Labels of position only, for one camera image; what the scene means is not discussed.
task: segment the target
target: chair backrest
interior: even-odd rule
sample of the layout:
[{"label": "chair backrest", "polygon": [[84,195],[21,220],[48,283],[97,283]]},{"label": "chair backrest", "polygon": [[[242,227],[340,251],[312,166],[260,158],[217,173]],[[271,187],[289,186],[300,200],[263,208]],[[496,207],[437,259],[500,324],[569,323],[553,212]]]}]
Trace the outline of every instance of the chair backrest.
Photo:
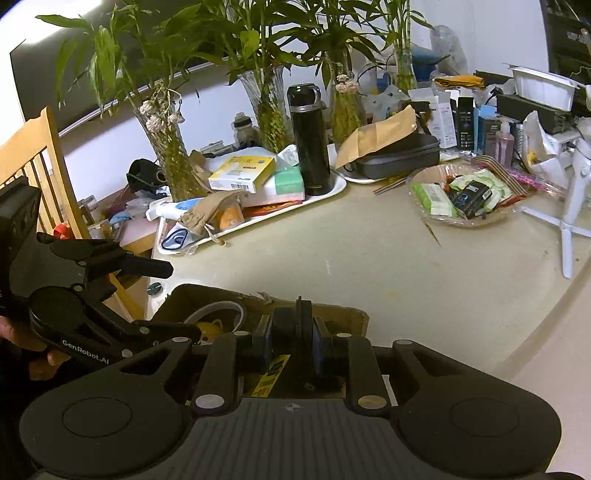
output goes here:
[{"label": "chair backrest", "polygon": [[[51,171],[46,159],[49,159]],[[68,220],[76,238],[90,238],[77,207],[56,123],[49,107],[43,109],[39,118],[27,121],[0,146],[0,186],[22,175],[28,177],[30,185],[42,191],[39,231],[53,233],[56,225]]]}]

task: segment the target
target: beige table surface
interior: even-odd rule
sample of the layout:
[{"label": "beige table surface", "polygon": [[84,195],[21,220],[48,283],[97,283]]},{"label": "beige table surface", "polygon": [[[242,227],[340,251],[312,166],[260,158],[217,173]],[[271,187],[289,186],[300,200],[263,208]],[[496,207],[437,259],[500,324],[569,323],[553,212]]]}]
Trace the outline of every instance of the beige table surface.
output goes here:
[{"label": "beige table surface", "polygon": [[[482,229],[432,224],[437,244],[401,187],[375,196],[348,185],[340,195],[212,242],[174,266],[166,292],[199,283],[282,299],[355,307],[370,317],[368,338],[388,346],[408,338],[485,371],[519,347],[569,288],[559,231],[517,213]],[[554,215],[562,205],[538,195],[526,204]],[[591,227],[591,212],[580,226]],[[591,241],[574,238],[578,273]],[[148,302],[148,318],[157,300]]]}]

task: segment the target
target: kraft paper envelope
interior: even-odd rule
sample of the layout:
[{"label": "kraft paper envelope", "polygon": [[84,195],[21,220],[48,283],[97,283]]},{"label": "kraft paper envelope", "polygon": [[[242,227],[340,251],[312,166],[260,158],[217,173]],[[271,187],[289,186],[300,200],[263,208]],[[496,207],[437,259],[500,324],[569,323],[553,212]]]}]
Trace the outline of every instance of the kraft paper envelope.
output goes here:
[{"label": "kraft paper envelope", "polygon": [[402,140],[416,129],[417,117],[410,105],[386,120],[359,127],[340,146],[336,168]]}]

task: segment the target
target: chopstick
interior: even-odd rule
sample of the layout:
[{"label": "chopstick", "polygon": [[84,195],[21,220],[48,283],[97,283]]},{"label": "chopstick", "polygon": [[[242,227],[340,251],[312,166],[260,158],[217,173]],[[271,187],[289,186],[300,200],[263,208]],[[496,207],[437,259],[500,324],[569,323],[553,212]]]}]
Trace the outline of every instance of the chopstick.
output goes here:
[{"label": "chopstick", "polygon": [[388,185],[385,185],[384,187],[380,187],[380,188],[374,190],[374,194],[381,195],[383,193],[386,193],[390,190],[395,189],[396,187],[400,187],[400,185],[404,185],[404,183],[407,181],[407,178],[408,177],[404,177],[402,179],[394,181],[394,183],[390,183]]}]

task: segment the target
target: green snack package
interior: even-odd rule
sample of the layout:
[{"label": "green snack package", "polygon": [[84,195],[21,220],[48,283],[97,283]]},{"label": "green snack package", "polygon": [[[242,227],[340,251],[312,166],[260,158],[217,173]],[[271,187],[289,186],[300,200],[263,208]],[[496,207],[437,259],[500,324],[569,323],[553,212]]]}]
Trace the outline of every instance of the green snack package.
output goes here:
[{"label": "green snack package", "polygon": [[415,183],[413,190],[430,215],[457,218],[456,208],[443,189],[433,183]]}]

